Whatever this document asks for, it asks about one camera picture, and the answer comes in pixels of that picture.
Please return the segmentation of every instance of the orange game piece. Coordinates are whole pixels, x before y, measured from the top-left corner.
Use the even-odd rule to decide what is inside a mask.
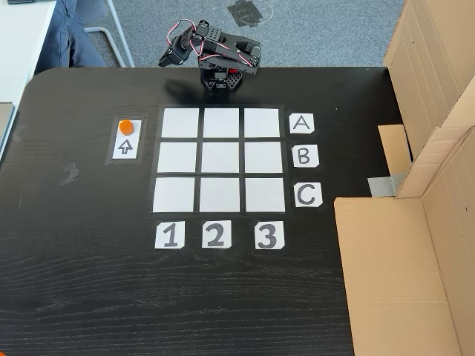
[[[119,129],[126,136],[130,136],[134,133],[134,124],[131,120],[122,120],[119,122]]]

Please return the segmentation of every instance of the person's leg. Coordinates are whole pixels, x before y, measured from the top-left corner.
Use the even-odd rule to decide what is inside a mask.
[[[105,62],[92,45],[76,11],[72,10],[69,38],[71,41],[70,67],[105,67]]]
[[[69,67],[69,32],[71,18],[62,0],[58,0],[53,11],[50,27],[39,54],[35,74],[55,67]]]

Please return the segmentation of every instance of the number 3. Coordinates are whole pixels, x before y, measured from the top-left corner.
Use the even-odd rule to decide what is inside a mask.
[[[284,223],[281,221],[260,222],[254,233],[257,250],[280,250],[285,246]]]

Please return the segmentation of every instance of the dark wooden table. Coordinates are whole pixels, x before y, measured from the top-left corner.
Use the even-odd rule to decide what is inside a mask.
[[[285,214],[282,250],[256,250],[247,218],[232,221],[229,249],[201,248],[203,222],[190,219],[185,248],[155,250],[149,194],[166,105],[313,113],[306,140],[321,164],[285,174],[321,182],[324,204]],[[142,162],[106,165],[115,116],[141,115]],[[367,178],[389,175],[377,125],[396,123],[385,68],[263,68],[213,96],[191,68],[37,76],[0,166],[0,351],[353,355],[333,200],[370,196]],[[61,184],[71,165],[79,177]]]

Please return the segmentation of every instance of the robotic arm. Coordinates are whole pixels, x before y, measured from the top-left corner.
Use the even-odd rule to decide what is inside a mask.
[[[168,36],[181,21],[191,22],[180,20],[168,32],[168,49],[159,60],[160,67],[181,65],[194,51],[201,69],[201,82],[210,93],[214,89],[234,92],[241,82],[242,72],[256,74],[261,60],[259,42],[229,35],[206,21],[200,21],[197,27],[191,22],[191,27],[170,40]]]

